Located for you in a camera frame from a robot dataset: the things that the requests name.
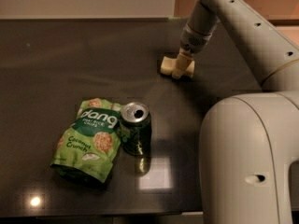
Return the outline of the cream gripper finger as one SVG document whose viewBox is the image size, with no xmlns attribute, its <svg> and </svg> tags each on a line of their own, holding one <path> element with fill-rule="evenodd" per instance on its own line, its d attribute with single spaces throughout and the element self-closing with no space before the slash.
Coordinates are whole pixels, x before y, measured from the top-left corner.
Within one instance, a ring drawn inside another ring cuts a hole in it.
<svg viewBox="0 0 299 224">
<path fill-rule="evenodd" d="M 175 60 L 175 66 L 172 72 L 172 78 L 192 77 L 194 72 L 193 56 L 185 49 L 180 49 Z"/>
</svg>

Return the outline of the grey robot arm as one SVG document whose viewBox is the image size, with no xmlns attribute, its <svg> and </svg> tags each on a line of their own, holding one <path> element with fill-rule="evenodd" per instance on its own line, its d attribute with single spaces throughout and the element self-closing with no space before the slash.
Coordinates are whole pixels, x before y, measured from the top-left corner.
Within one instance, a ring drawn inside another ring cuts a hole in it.
<svg viewBox="0 0 299 224">
<path fill-rule="evenodd" d="M 292 224 L 289 171 L 299 160 L 299 48 L 244 0 L 198 0 L 172 72 L 181 78 L 221 22 L 260 93 L 221 100 L 200 132 L 205 224 Z"/>
</svg>

